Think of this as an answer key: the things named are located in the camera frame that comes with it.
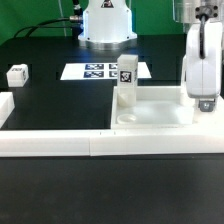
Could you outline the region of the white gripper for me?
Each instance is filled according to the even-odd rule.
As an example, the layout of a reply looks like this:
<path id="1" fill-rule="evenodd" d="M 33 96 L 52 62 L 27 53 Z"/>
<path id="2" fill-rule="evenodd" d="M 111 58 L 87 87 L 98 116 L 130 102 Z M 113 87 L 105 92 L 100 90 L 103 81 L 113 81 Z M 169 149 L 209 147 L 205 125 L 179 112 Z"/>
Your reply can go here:
<path id="1" fill-rule="evenodd" d="M 221 92 L 222 23 L 207 22 L 204 27 L 204 53 L 200 57 L 200 25 L 193 24 L 186 42 L 186 89 L 190 98 L 200 100 L 201 112 L 212 112 Z"/>

